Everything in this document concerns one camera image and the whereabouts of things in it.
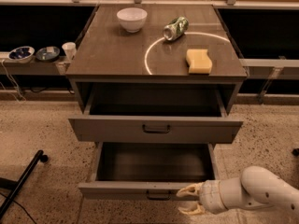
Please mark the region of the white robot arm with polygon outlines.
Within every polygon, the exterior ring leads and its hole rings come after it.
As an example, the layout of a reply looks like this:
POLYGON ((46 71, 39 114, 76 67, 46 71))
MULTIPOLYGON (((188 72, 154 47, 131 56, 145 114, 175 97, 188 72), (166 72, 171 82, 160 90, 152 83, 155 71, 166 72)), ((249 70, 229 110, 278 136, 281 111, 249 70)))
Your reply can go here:
POLYGON ((275 206, 299 217, 299 190, 260 166, 245 168, 240 177, 190 184, 180 189, 177 196, 197 198, 193 208, 179 208, 182 214, 190 216, 275 206))

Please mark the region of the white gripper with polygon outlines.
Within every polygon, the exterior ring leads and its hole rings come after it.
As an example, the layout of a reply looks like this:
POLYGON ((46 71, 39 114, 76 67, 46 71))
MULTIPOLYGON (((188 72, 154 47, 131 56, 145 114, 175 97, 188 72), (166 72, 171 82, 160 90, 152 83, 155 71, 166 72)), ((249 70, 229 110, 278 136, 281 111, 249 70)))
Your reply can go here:
POLYGON ((187 216, 200 216, 206 210, 212 214, 220 214, 227 210, 221 199, 220 180, 208 180, 204 184, 193 183, 177 192, 179 198, 193 196, 198 197, 200 203, 194 203, 187 207, 179 207, 181 214, 187 216))

